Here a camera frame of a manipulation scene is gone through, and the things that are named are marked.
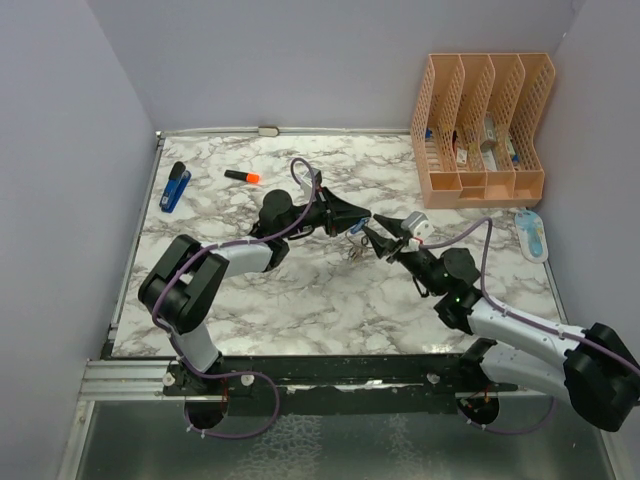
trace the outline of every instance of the white wall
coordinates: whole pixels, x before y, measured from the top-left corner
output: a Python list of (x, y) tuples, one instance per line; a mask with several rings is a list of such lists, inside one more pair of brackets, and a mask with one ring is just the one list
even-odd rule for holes
[[(554, 57), (537, 142), (540, 214), (572, 322), (614, 327), (640, 359), (640, 3), (588, 0)], [(640, 409), (622, 429), (640, 476)]]
[(158, 129), (408, 128), (428, 53), (548, 51), (582, 0), (88, 0)]
[(0, 478), (55, 477), (153, 128), (83, 0), (0, 5)]

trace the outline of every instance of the orange marker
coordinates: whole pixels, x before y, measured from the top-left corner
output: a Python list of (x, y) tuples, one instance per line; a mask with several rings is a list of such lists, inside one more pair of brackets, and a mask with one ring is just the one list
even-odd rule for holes
[(224, 176), (227, 178), (233, 178), (234, 180), (242, 180), (243, 182), (258, 183), (260, 181), (260, 175), (257, 173), (245, 173), (238, 172), (236, 170), (227, 170), (224, 172)]

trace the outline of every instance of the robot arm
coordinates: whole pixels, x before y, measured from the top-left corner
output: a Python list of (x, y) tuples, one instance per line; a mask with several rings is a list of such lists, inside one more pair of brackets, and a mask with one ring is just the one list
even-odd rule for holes
[[(306, 205), (293, 205), (284, 190), (269, 192), (259, 212), (259, 221), (250, 236), (254, 241), (222, 247), (198, 258), (187, 274), (189, 282), (178, 280), (169, 290), (159, 310), (159, 321), (170, 328), (171, 336), (180, 351), (200, 372), (206, 372), (220, 358), (206, 328), (205, 319), (223, 279), (249, 272), (267, 272), (276, 268), (289, 252), (288, 240), (310, 235), (316, 228), (324, 228), (329, 236), (336, 236), (363, 218), (370, 218), (369, 210), (351, 205), (322, 186), (320, 171), (313, 170), (316, 191), (309, 212), (284, 237), (265, 243), (255, 239), (272, 237), (291, 225), (305, 211)], [(297, 178), (311, 197), (309, 176)], [(188, 235), (176, 237), (138, 290), (138, 299), (149, 312), (158, 301), (170, 280), (189, 261), (202, 245)]]
[(419, 248), (424, 238), (420, 234), (429, 230), (424, 214), (414, 212), (405, 220), (374, 218), (396, 237), (388, 239), (364, 227), (377, 256), (401, 263), (423, 297), (442, 297), (435, 310), (448, 327), (483, 337), (463, 356), (471, 362), (471, 376), (487, 386), (505, 382), (553, 395), (598, 428), (620, 428), (640, 397), (640, 378), (578, 341), (587, 339), (638, 366), (613, 329), (598, 323), (590, 329), (561, 325), (493, 297), (489, 301), (474, 286), (480, 272), (468, 249), (450, 248), (436, 258)]

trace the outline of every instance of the white label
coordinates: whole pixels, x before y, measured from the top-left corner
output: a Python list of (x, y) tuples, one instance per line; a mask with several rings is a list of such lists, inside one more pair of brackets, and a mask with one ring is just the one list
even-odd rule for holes
[(487, 170), (491, 172), (497, 172), (498, 167), (496, 166), (496, 159), (493, 156), (493, 151), (491, 149), (482, 152), (482, 160), (484, 161), (484, 166)]
[(493, 123), (493, 117), (487, 113), (484, 117), (484, 137), (486, 141), (494, 143), (496, 141), (495, 124)]
[(458, 147), (458, 155), (456, 156), (456, 163), (461, 167), (467, 166), (467, 151), (464, 148)]

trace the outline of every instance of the marble tabletop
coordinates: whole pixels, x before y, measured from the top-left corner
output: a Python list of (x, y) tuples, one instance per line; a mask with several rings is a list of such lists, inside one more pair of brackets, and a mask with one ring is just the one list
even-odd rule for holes
[[(373, 213), (404, 218), (423, 210), (408, 136), (170, 137), (139, 237), (119, 321), (113, 356), (173, 355), (165, 333), (154, 327), (137, 290), (172, 239), (187, 233), (203, 244), (246, 235), (262, 198), (272, 189), (305, 202), (289, 176), (289, 160), (304, 157), (322, 171), (323, 185)], [(172, 214), (158, 206), (176, 161), (193, 177)], [(259, 185), (230, 180), (226, 169), (256, 172)], [(435, 243), (462, 232), (484, 215), (495, 222), (488, 258), (489, 292), (512, 306), (559, 321), (544, 266), (520, 251), (515, 210), (429, 210)], [(484, 228), (460, 242), (477, 265)], [(313, 235), (290, 242), (291, 252), (266, 274), (226, 279), (207, 328), (227, 355), (356, 355), (463, 352), (474, 338), (448, 329), (437, 317), (435, 298), (418, 295), (399, 264), (377, 260), (372, 250), (349, 259), (344, 236)]]

